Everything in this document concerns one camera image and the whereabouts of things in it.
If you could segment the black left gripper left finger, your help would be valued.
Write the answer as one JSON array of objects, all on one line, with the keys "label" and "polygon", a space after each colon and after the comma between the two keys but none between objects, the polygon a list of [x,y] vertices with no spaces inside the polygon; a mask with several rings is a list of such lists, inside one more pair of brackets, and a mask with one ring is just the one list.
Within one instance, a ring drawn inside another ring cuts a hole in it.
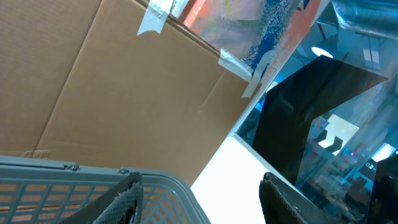
[{"label": "black left gripper left finger", "polygon": [[140,223],[143,201],[142,173],[131,172],[103,195],[61,222],[64,224]]}]

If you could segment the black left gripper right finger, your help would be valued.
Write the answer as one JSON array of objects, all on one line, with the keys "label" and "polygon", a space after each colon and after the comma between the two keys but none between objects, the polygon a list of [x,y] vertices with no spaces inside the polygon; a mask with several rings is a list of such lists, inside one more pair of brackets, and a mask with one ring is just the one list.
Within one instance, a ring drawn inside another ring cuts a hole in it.
[{"label": "black left gripper right finger", "polygon": [[271,172],[259,186],[266,224],[328,224],[330,217]]}]

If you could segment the black angled panel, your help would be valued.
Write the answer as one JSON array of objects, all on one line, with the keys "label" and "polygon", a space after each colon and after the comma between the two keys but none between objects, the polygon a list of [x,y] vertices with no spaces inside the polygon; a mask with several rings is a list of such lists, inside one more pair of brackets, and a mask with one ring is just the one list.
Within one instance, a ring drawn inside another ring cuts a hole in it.
[{"label": "black angled panel", "polygon": [[252,148],[296,183],[312,121],[384,81],[337,59],[317,57],[266,93]]}]

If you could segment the grey plastic basket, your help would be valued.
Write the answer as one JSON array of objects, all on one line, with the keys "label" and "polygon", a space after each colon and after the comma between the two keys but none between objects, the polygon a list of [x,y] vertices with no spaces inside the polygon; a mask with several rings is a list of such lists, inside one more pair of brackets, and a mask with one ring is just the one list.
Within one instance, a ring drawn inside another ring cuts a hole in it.
[{"label": "grey plastic basket", "polygon": [[61,223],[131,172],[142,173],[140,223],[209,223],[189,186],[167,172],[13,156],[1,156],[1,223]]}]

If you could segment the brown cardboard sheet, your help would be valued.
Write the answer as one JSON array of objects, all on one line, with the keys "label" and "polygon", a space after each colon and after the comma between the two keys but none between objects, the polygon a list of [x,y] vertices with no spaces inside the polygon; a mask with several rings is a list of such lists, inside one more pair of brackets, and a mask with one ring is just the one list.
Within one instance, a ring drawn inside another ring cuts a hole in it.
[{"label": "brown cardboard sheet", "polygon": [[1,154],[158,169],[192,184],[249,104],[248,81],[140,1],[1,2]]}]

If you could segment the colourful painted board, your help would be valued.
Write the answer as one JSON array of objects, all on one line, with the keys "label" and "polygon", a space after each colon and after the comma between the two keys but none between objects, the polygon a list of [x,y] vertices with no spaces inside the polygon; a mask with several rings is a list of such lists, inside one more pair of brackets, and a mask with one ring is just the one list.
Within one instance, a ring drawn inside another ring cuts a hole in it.
[{"label": "colourful painted board", "polygon": [[171,15],[220,50],[226,68],[247,82],[255,70],[279,72],[327,1],[175,1]]}]

